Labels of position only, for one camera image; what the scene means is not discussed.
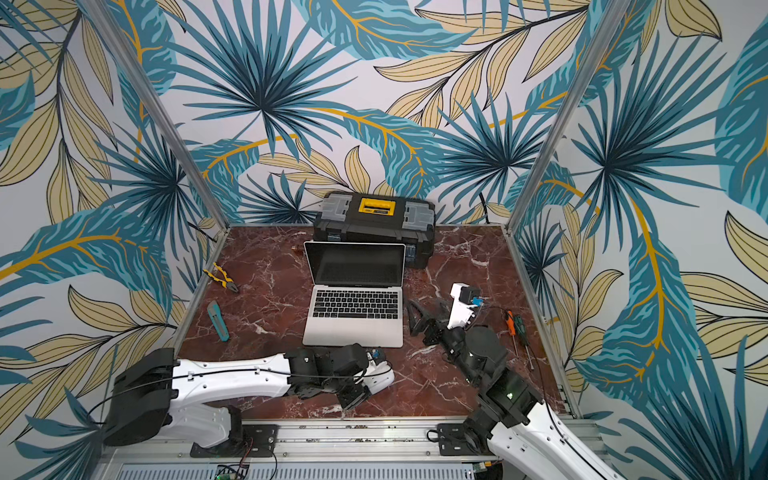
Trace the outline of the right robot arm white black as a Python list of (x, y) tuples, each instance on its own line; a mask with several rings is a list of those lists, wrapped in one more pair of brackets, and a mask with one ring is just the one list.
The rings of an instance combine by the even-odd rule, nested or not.
[(450, 329), (448, 322), (414, 301), (407, 303), (410, 334), (439, 345), (477, 389), (478, 408), (462, 423), (442, 423), (427, 433), (443, 456), (492, 455), (528, 479), (619, 479), (507, 365), (508, 350), (486, 326)]

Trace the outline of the orange handled screwdriver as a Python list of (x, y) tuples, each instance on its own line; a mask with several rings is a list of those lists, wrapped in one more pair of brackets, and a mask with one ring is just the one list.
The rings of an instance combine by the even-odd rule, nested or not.
[(512, 344), (514, 347), (515, 355), (518, 355), (518, 348), (516, 343), (516, 323), (515, 323), (515, 315), (512, 311), (506, 310), (505, 311), (505, 322), (508, 329), (509, 336), (512, 339)]

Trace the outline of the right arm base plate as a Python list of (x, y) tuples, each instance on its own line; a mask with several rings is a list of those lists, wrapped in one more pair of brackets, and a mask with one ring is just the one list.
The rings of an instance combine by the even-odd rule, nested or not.
[(491, 455), (488, 438), (466, 422), (439, 423), (427, 437), (438, 444), (439, 453), (444, 457)]

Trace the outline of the yellow handled pliers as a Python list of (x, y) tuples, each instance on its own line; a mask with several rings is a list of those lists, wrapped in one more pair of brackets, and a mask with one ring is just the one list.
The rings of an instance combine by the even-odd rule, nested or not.
[(213, 263), (211, 270), (204, 269), (204, 273), (215, 283), (221, 285), (223, 288), (238, 293), (239, 287), (231, 276), (217, 263)]

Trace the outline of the white wireless mouse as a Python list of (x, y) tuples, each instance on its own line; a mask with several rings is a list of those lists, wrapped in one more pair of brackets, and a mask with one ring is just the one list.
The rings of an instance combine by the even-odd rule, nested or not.
[(362, 382), (371, 395), (388, 388), (395, 380), (395, 373), (388, 362), (371, 363), (362, 375)]

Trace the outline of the green handled screwdriver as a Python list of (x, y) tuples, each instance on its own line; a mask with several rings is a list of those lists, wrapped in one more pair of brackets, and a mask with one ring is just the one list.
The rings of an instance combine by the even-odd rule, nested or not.
[(514, 324), (514, 327), (515, 327), (516, 336), (517, 336), (518, 340), (520, 341), (520, 343), (523, 345), (524, 350), (526, 352), (526, 357), (527, 357), (527, 360), (528, 360), (528, 363), (529, 363), (529, 367), (530, 367), (531, 370), (534, 370), (535, 367), (534, 367), (534, 364), (533, 364), (533, 358), (532, 358), (532, 354), (531, 354), (531, 351), (530, 351), (530, 343), (529, 343), (529, 340), (528, 340), (528, 335), (527, 335), (527, 331), (526, 331), (526, 328), (525, 328), (525, 325), (524, 325), (523, 318), (521, 316), (519, 316), (519, 315), (515, 315), (513, 317), (513, 324)]

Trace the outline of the silver laptop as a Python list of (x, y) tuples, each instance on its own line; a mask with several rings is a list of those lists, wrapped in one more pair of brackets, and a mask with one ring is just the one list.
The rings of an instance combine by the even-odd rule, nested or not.
[(403, 346), (405, 245), (307, 241), (313, 290), (302, 343)]

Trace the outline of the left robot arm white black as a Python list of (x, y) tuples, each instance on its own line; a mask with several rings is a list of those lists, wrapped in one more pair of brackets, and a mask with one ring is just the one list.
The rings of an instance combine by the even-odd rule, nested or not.
[(384, 355), (358, 344), (224, 362), (177, 359), (172, 349), (158, 349), (116, 378), (103, 442), (117, 447), (164, 436), (202, 449), (238, 445), (245, 440), (242, 416), (226, 400), (330, 394), (348, 410), (393, 380)]

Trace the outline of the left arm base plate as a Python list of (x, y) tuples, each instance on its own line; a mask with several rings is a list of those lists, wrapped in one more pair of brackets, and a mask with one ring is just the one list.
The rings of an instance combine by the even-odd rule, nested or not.
[(192, 458), (268, 458), (274, 453), (279, 426), (246, 424), (237, 428), (223, 443), (203, 448), (194, 443)]

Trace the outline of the teal utility knife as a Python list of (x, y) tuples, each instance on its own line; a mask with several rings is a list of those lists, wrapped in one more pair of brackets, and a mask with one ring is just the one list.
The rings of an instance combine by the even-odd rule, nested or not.
[(219, 304), (216, 301), (211, 301), (207, 306), (207, 313), (219, 339), (222, 342), (227, 342), (230, 339), (230, 334)]

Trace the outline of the aluminium front rail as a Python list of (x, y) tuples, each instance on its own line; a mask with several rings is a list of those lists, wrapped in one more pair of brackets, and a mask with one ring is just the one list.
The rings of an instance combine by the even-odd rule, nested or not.
[(258, 442), (247, 457), (201, 457), (190, 443), (155, 439), (108, 447), (95, 479), (616, 479), (594, 423), (565, 420), (542, 437), (498, 429), (487, 453), (438, 430), (457, 417), (248, 422)]

